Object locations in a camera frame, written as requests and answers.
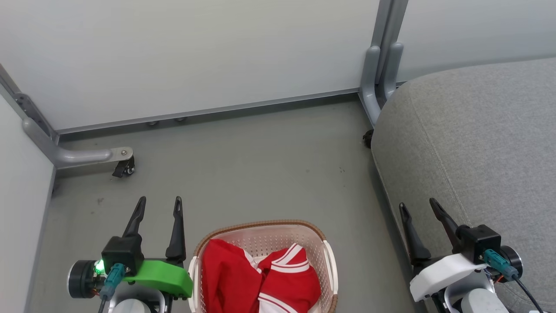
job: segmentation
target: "gray metal bracket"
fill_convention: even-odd
[[[82,165],[119,162],[133,157],[133,149],[120,147],[101,150],[70,151],[58,147],[46,135],[35,121],[29,117],[23,119],[23,131],[33,140],[57,169],[66,169]]]
[[[44,116],[34,104],[33,100],[31,100],[28,95],[22,92],[17,92],[13,95],[13,99],[16,101],[19,107],[21,107],[23,112],[27,114],[27,116],[37,122],[38,126],[44,131],[45,134],[47,134],[52,140],[55,140],[56,132],[54,131],[54,129],[52,129],[48,121],[44,118]]]
[[[365,112],[371,121],[373,128],[376,120],[380,115],[380,106],[376,100],[375,92],[375,76],[378,68],[380,57],[380,47],[371,46],[365,54],[365,62],[363,64],[363,74],[361,75],[361,88],[359,89],[359,98],[363,103]]]
[[[379,81],[379,89],[386,100],[396,91],[396,78],[400,68],[401,54],[404,52],[404,45],[401,42],[394,42],[384,63],[384,74]]]

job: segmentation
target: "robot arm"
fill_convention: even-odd
[[[519,255],[512,248],[501,246],[501,236],[489,227],[458,226],[436,199],[431,198],[430,205],[450,238],[453,254],[431,258],[412,224],[409,210],[400,203],[413,265],[410,291],[414,301],[430,297],[439,313],[508,312],[496,296],[494,282],[521,278],[523,266]]]
[[[176,197],[166,258],[145,259],[139,225],[145,214],[146,200],[145,197],[139,199],[122,237],[110,238],[102,250],[101,260],[80,260],[72,266],[67,281],[71,297],[102,296],[103,304],[110,302],[108,313],[170,313],[173,300],[191,297],[193,282],[183,267],[186,252],[182,200]],[[117,268],[123,269],[124,276],[111,285]]]

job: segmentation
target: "green led light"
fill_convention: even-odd
[[[104,269],[104,261],[100,260],[95,264],[95,272],[97,274],[101,274],[104,273],[105,269]]]

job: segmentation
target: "red clothing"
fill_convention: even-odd
[[[243,249],[212,239],[202,289],[207,313],[307,313],[320,297],[319,278],[298,244],[256,265]]]

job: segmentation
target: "brown basket rim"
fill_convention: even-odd
[[[234,225],[234,226],[229,226],[229,227],[224,227],[224,228],[220,228],[217,229],[211,233],[209,233],[208,235],[206,235],[201,242],[199,242],[199,244],[197,245],[197,247],[195,248],[195,252],[193,253],[193,255],[195,257],[199,256],[199,252],[201,252],[201,249],[207,244],[207,242],[212,239],[213,237],[223,234],[223,233],[227,233],[227,232],[232,232],[232,231],[238,231],[240,229],[247,229],[247,228],[254,228],[254,227],[261,227],[261,226],[281,226],[281,225],[301,225],[301,226],[305,226],[311,230],[313,230],[322,241],[326,240],[326,237],[324,236],[324,233],[315,225],[307,222],[307,221],[303,221],[301,219],[276,219],[276,220],[272,220],[272,221],[262,221],[262,222],[253,222],[253,223],[245,223],[245,224],[239,224],[239,225]],[[336,305],[338,303],[338,295],[332,295],[332,301],[330,302],[330,309],[328,310],[328,313],[334,313],[336,311]]]

